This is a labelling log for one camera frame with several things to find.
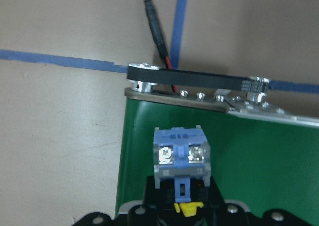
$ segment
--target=blue tape line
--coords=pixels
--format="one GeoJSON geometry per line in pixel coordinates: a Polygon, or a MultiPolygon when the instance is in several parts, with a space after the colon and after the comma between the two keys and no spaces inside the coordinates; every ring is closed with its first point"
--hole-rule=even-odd
{"type": "Polygon", "coordinates": [[[44,55],[28,52],[0,50],[0,59],[18,60],[31,63],[47,63],[66,67],[127,73],[126,66],[114,65],[113,62],[101,60],[88,60],[56,55],[44,55]]]}
{"type": "Polygon", "coordinates": [[[170,61],[174,70],[178,69],[181,41],[186,15],[187,0],[177,0],[173,36],[170,47],[170,61]]]}
{"type": "Polygon", "coordinates": [[[270,81],[270,90],[293,91],[301,93],[319,94],[319,85],[292,83],[284,81],[270,81]]]}

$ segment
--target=green panel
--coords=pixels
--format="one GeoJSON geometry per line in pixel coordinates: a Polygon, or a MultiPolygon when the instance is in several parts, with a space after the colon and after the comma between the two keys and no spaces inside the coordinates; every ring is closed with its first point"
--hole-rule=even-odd
{"type": "Polygon", "coordinates": [[[225,199],[252,213],[283,208],[319,225],[319,129],[237,118],[225,113],[127,99],[118,207],[142,198],[153,174],[154,127],[201,125],[212,174],[225,199]]]}

